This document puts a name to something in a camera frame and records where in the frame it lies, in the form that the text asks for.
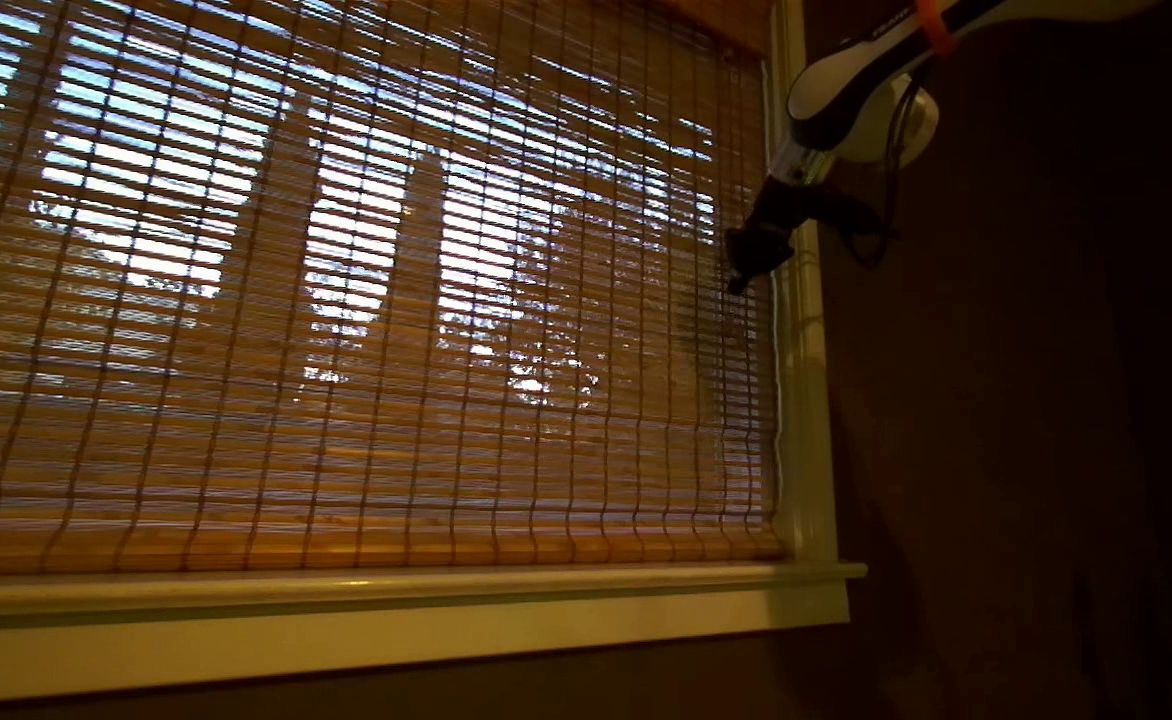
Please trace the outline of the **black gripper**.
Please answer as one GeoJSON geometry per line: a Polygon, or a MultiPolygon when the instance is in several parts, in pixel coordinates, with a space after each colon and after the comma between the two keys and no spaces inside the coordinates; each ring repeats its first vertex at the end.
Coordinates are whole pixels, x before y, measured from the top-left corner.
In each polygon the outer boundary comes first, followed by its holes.
{"type": "Polygon", "coordinates": [[[790,262],[790,232],[800,225],[822,225],[842,241],[875,237],[879,212],[834,186],[783,186],[762,182],[759,196],[739,230],[724,232],[726,296],[744,296],[748,280],[777,273],[790,262]]]}

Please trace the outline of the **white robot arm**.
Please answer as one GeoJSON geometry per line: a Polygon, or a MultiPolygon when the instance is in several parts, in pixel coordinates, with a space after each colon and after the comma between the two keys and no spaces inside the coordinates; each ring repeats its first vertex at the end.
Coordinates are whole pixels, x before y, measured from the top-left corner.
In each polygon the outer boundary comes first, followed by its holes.
{"type": "Polygon", "coordinates": [[[724,232],[726,294],[796,257],[790,237],[802,225],[831,230],[859,265],[875,265],[894,241],[894,176],[904,169],[904,126],[919,110],[928,65],[965,35],[1019,23],[1109,23],[1151,13],[1160,0],[913,0],[875,27],[815,56],[783,89],[783,138],[770,169],[739,230],[724,232]],[[866,133],[870,110],[885,110],[875,205],[839,192],[826,171],[851,158],[851,138],[866,133]]]}

